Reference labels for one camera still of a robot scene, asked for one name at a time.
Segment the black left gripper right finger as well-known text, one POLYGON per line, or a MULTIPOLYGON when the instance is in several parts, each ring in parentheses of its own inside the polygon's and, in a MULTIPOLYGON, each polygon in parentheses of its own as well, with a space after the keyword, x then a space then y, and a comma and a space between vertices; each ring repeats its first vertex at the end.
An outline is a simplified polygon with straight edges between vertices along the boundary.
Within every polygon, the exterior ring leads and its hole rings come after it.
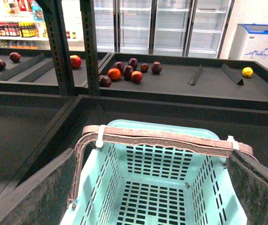
POLYGON ((268 225, 268 168, 251 156, 234 150, 227 169, 248 225, 268 225))

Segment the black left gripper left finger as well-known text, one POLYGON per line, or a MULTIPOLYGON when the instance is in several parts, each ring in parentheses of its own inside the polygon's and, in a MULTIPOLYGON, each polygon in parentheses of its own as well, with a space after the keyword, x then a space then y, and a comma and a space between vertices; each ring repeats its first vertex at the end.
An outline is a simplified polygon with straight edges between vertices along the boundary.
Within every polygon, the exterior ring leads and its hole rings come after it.
POLYGON ((57 225, 67 207, 75 172, 68 148, 0 199, 0 225, 57 225))

